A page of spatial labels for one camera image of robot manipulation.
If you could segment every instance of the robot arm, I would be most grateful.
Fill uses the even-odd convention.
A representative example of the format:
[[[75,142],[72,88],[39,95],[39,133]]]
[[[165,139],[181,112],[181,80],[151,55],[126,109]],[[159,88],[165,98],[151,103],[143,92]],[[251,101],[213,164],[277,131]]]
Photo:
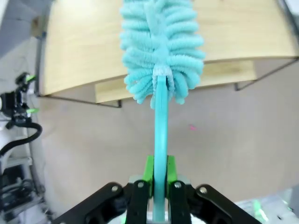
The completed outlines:
[[[173,165],[167,163],[168,169]],[[207,184],[193,188],[167,172],[166,192],[170,224],[191,224],[191,215],[206,224],[260,224]],[[53,224],[107,224],[127,211],[125,224],[146,224],[148,201],[154,185],[151,178],[129,182],[125,187],[110,182],[58,217]]]

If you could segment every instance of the wooden shelf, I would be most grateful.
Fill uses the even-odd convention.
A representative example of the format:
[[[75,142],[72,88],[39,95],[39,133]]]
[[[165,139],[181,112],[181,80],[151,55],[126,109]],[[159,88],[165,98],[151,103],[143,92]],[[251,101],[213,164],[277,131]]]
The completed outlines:
[[[208,64],[204,68],[198,87],[235,83],[256,79],[252,61]],[[123,77],[95,85],[96,103],[133,97],[126,90]]]
[[[119,47],[121,5],[121,0],[54,1],[42,94],[120,78],[127,73]],[[207,63],[298,55],[276,0],[195,1],[194,8],[198,11],[200,33],[206,40],[202,49],[207,53]],[[218,78],[214,81],[218,84],[225,79],[221,75]]]

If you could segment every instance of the screw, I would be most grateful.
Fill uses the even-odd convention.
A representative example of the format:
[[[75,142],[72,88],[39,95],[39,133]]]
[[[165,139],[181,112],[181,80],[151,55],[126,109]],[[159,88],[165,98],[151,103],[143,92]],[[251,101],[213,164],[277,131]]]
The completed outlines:
[[[139,188],[142,188],[142,187],[143,187],[143,182],[139,182],[139,183],[138,183],[138,187],[139,187]]]
[[[206,194],[207,193],[207,189],[205,187],[201,187],[199,189],[199,191],[202,193],[202,194]]]
[[[117,189],[118,189],[118,187],[117,187],[117,186],[113,186],[113,187],[111,188],[111,190],[112,190],[113,192],[116,192],[116,191],[117,191]]]
[[[176,182],[176,183],[174,183],[174,187],[175,188],[180,188],[182,185],[181,185],[181,183],[180,182]]]

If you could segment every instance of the black cable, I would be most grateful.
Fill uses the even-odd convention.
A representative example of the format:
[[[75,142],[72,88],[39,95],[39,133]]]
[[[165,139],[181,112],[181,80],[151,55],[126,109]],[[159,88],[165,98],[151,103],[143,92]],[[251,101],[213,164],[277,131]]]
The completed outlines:
[[[12,148],[16,147],[16,146],[20,146],[20,145],[24,145],[27,143],[30,143],[32,141],[34,141],[35,139],[37,139],[43,131],[42,126],[40,126],[37,123],[25,123],[25,124],[14,124],[17,127],[24,127],[24,128],[33,128],[36,129],[36,132],[31,135],[30,137],[27,137],[25,139],[20,139],[20,140],[15,140],[15,141],[11,141],[9,143],[7,143],[1,150],[0,150],[0,157],[4,156],[5,153],[7,153],[9,150],[11,150]]]

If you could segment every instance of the brush handle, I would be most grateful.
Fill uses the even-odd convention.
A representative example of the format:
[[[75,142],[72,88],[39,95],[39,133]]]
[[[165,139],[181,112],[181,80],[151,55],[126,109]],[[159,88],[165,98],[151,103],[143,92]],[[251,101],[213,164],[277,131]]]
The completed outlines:
[[[157,77],[155,104],[154,209],[153,221],[165,221],[165,177],[167,167],[168,91],[166,76]]]

